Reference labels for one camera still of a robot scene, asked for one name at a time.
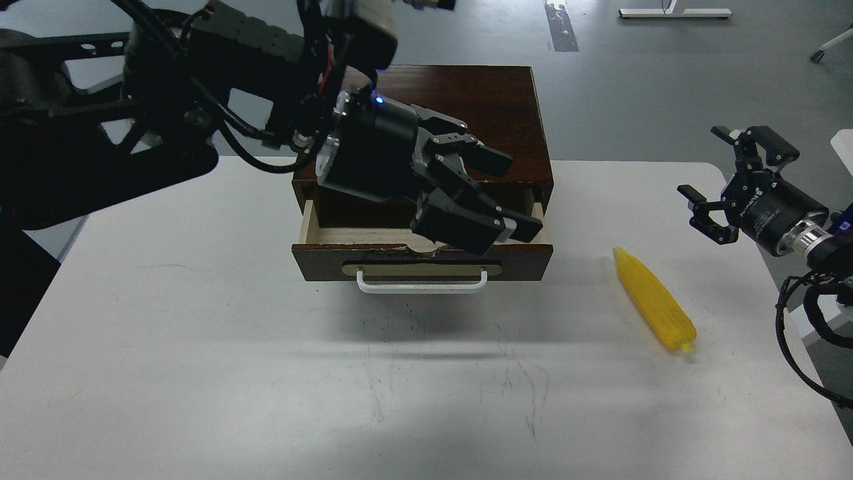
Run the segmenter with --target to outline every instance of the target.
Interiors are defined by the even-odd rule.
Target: open drawer
[[[540,219],[548,212],[554,176],[530,67],[395,65],[380,72],[378,90],[464,120],[474,136],[514,159],[500,178],[468,171],[485,193]],[[323,189],[313,164],[293,175],[293,193],[304,215],[293,256],[306,280],[354,281],[359,268],[382,282],[466,282],[484,268],[489,280],[540,280],[554,251],[545,230],[533,243],[496,244],[483,257],[436,246],[409,230],[414,204]]]
[[[414,206],[409,204],[353,205],[361,202],[331,190],[318,193],[316,200],[305,202],[299,243],[292,247],[306,280],[353,281],[359,269],[379,281],[467,280],[483,270],[490,281],[541,280],[554,252],[547,226],[531,243],[496,243],[481,257],[412,233],[408,222]],[[526,198],[524,211],[544,223],[542,204],[530,194]],[[363,219],[353,213],[358,207]]]

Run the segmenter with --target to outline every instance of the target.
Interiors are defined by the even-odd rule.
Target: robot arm
[[[780,170],[799,157],[797,149],[767,126],[744,131],[715,126],[711,131],[734,147],[736,173],[717,202],[708,202],[690,185],[679,185],[693,211],[690,225],[721,245],[737,241],[738,231],[743,231],[773,256],[791,252],[803,256],[811,272],[783,283],[776,304],[776,336],[785,359],[804,382],[837,405],[853,408],[853,399],[823,388],[799,369],[787,347],[783,317],[794,290],[807,284],[803,307],[815,331],[836,346],[853,348],[853,338],[842,337],[827,325],[817,301],[830,295],[846,309],[853,307],[853,205],[824,230],[828,209],[781,177]],[[766,152],[767,167],[759,146]],[[725,213],[728,225],[711,219],[710,212],[718,210]]]
[[[214,0],[192,15],[113,0],[135,21],[129,33],[32,38],[0,31],[0,208],[5,221],[38,229],[210,172],[220,131],[251,165],[290,173],[317,159],[320,185],[374,201],[415,202],[412,230],[477,254],[497,240],[530,242],[542,228],[501,208],[466,166],[503,175],[512,158],[467,134],[461,120],[374,91],[376,70],[397,47],[392,3],[298,0],[303,37]],[[454,2],[407,0],[416,8]],[[0,7],[11,2],[0,3]],[[124,71],[89,91],[64,62],[125,57]],[[371,85],[341,91],[354,67]],[[273,102],[263,129],[228,108],[231,89]],[[101,123],[128,119],[118,144]],[[244,137],[299,153],[273,166]]]

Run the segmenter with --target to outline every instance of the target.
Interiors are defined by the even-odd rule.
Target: white drawer handle
[[[488,280],[489,273],[485,268],[480,270],[480,281],[476,284],[368,284],[364,281],[364,270],[359,268],[356,272],[356,283],[358,283],[358,289],[364,293],[458,295],[482,291]]]

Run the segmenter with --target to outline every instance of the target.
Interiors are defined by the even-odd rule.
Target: scratch marks
[[[535,442],[538,433],[537,422],[541,423],[543,420],[543,410],[548,401],[548,393],[551,388],[551,377],[543,367],[531,363],[524,358],[524,355],[519,355],[516,352],[516,345],[513,342],[517,342],[521,338],[520,330],[511,339],[500,325],[495,324],[495,327],[501,333],[496,347],[506,360],[503,383],[500,383],[501,398],[511,402],[514,391],[519,391],[518,395],[522,395],[521,398],[524,399],[522,402],[526,405],[523,413],[525,425],[530,432],[531,439]],[[487,392],[482,387],[480,388],[480,403],[483,402],[483,393],[490,392]]]
[[[50,405],[50,404],[49,404],[49,405],[50,405],[51,407],[58,407],[59,405],[62,405],[62,404],[63,404],[63,403],[65,403],[66,401],[69,401],[69,400],[71,400],[72,398],[74,398],[75,396],[80,395],[81,393],[83,393],[83,390],[84,390],[84,389],[79,389],[79,390],[77,390],[76,392],[74,392],[74,393],[70,394],[69,396],[65,397],[64,399],[62,399],[62,400],[60,400],[60,401],[58,401],[58,402],[56,402],[56,403],[54,403],[54,404],[52,404],[52,405]]]
[[[173,266],[173,267],[177,267],[177,268],[186,268],[188,270],[192,270],[193,272],[210,272],[210,270],[198,270],[198,269],[193,268],[189,265],[184,265],[183,263],[158,263],[156,265],[140,265],[139,267],[140,268],[163,268],[163,267],[168,267],[168,266]]]

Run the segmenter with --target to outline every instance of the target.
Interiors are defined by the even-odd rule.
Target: gray floor
[[[566,9],[579,51],[555,52],[543,0],[459,0],[453,13],[416,12],[397,2],[400,45],[395,62],[533,66],[555,160],[705,161],[729,175],[734,171],[731,149],[708,132],[711,126],[772,126],[802,152],[786,169],[786,179],[830,209],[853,202],[853,177],[829,143],[838,130],[853,128],[853,40],[828,51],[821,64],[809,61],[812,51],[853,21],[853,1],[681,1],[688,7],[731,8],[734,16],[621,20],[618,9],[653,8],[658,0],[569,1]],[[203,4],[148,3],[184,11]],[[300,30],[290,2],[229,4]],[[49,11],[61,15],[47,15]],[[128,26],[116,8],[102,0],[26,0],[0,15],[0,27],[36,36]],[[74,67],[73,73],[81,85],[92,84],[119,65],[90,61]],[[264,119],[261,102],[237,100],[235,108],[255,123]],[[217,146],[222,154],[231,153],[221,139]],[[250,150],[276,154],[259,145]],[[630,198],[630,185],[620,186]],[[673,197],[681,201],[675,185]],[[687,218],[685,210],[685,228]],[[725,252],[721,247],[720,255]],[[803,262],[790,255],[765,255],[765,260],[777,284],[788,274],[805,271]],[[756,301],[767,303],[771,328],[775,299]],[[824,381],[853,394],[851,352],[820,342],[809,352]],[[853,438],[850,416],[844,421]]]

